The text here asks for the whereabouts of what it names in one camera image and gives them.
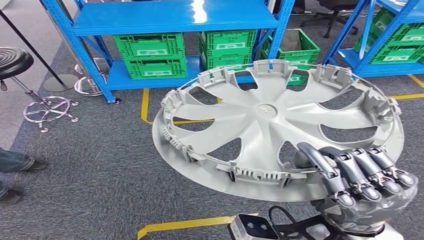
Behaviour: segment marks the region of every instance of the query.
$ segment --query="silver hubcap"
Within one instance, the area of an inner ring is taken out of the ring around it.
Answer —
[[[296,68],[285,60],[259,60],[247,68],[257,84],[257,89],[247,91],[239,88],[238,77],[230,68],[201,73],[191,86],[172,90],[163,99],[153,123],[158,151],[195,182],[228,194],[269,201],[314,200],[327,194],[314,168],[295,168],[280,161],[280,149],[287,142],[341,150],[376,145],[397,160],[404,135],[396,102],[386,99],[378,88],[353,80],[349,69],[315,67],[305,70],[309,78],[302,91],[287,89]],[[222,101],[201,103],[191,94],[198,88]],[[330,110],[320,104],[351,89],[363,93],[345,108]],[[175,125],[174,118],[213,123],[192,131]],[[376,127],[376,131],[364,140],[338,142],[325,136],[323,125],[334,129]],[[211,156],[235,139],[241,140],[236,159]]]

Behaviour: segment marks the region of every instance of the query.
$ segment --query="robotic hand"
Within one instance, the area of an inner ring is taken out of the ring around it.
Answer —
[[[385,223],[417,194],[417,177],[396,168],[379,147],[317,150],[306,142],[297,147],[296,158],[303,163],[309,160],[320,171],[328,191],[327,198],[312,205],[327,222],[348,235],[380,234]]]

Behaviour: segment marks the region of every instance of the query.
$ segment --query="chrome stool base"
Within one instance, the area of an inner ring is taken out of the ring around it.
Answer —
[[[71,106],[78,106],[79,102],[61,96],[47,96],[41,100],[40,102],[31,102],[23,111],[23,117],[31,123],[37,123],[40,132],[47,133],[49,131],[43,126],[43,123],[57,120],[63,116],[71,118],[70,121],[73,123],[78,122],[79,118],[69,114],[69,111]],[[60,102],[53,105],[53,100],[60,100]]]
[[[104,82],[106,82],[106,76],[101,75],[104,79]],[[82,77],[80,80],[76,81],[75,85],[73,86],[73,89],[84,96],[100,96],[103,94],[102,91],[99,90],[96,83],[93,81],[93,79],[89,79],[87,77]]]
[[[108,65],[108,62],[106,61],[106,59],[104,59],[103,57],[95,57],[95,58],[93,58],[93,60],[94,60],[94,64],[97,66],[98,72],[100,74],[108,74],[109,73],[109,65]],[[79,64],[75,65],[75,67],[73,69],[75,70],[76,73],[78,73],[82,77],[86,76],[84,74],[83,70],[81,70],[81,67],[80,67]]]

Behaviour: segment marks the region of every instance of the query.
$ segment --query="green plastic crate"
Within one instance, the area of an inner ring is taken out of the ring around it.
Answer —
[[[423,46],[387,46],[373,57],[369,64],[416,63],[424,56]]]
[[[187,77],[185,59],[124,60],[133,80]]]
[[[283,36],[283,40],[281,41],[276,58],[291,62],[298,62],[300,64],[298,66],[299,69],[308,70],[310,67],[302,64],[314,64],[321,49],[301,29],[287,29],[284,35],[295,34],[295,32],[297,32],[299,35],[300,50],[283,51],[282,48],[283,44],[285,43],[285,38]],[[268,58],[267,56],[272,40],[273,38],[269,36],[262,46],[261,55],[263,59]]]
[[[182,33],[114,35],[123,59],[177,59],[185,56]]]
[[[204,70],[213,69],[216,67],[231,67],[236,65],[248,64],[251,62],[251,55],[238,55],[238,56],[221,56],[221,57],[206,57],[205,52],[200,54],[201,63]],[[245,69],[247,66],[240,66],[232,68],[231,70],[239,71]]]
[[[366,41],[365,52],[368,52],[368,50],[370,50],[370,47],[376,42],[377,38],[378,36],[376,36],[373,32],[369,32],[368,39]],[[356,41],[355,45],[353,46],[353,50],[355,50],[355,52],[357,53],[359,53],[360,51],[361,41],[362,36],[358,39],[358,41]]]
[[[381,28],[384,31],[384,29],[386,29],[386,26],[389,25],[389,23],[393,20],[394,17],[395,17],[395,14],[393,12],[382,7],[380,8],[380,11],[378,11],[378,13],[372,19],[372,23],[376,24],[379,28]]]
[[[371,25],[371,29],[368,34],[368,40],[366,41],[365,51],[368,52],[370,46],[372,46],[379,37],[380,33],[376,34],[376,27]],[[353,49],[358,53],[360,44],[360,37]],[[424,45],[424,23],[409,23],[401,25],[393,35],[386,41],[383,48],[388,46],[421,46]]]
[[[203,31],[199,42],[210,58],[250,55],[255,43],[256,29],[231,31]]]
[[[391,46],[424,45],[424,22],[402,24],[387,42]]]

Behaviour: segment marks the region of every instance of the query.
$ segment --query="office chair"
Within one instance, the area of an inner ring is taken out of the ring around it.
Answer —
[[[312,19],[303,21],[300,27],[303,28],[305,24],[307,23],[315,23],[315,22],[329,20],[327,33],[324,35],[324,38],[326,39],[330,37],[330,31],[334,21],[337,21],[341,24],[346,24],[346,21],[349,18],[349,16],[339,16],[339,12],[342,10],[353,10],[355,9],[358,3],[358,0],[318,0],[318,1],[321,6],[326,7],[327,9],[333,11],[333,13],[329,14],[329,13],[317,12]],[[356,26],[353,27],[352,34],[353,35],[358,34],[358,28]]]

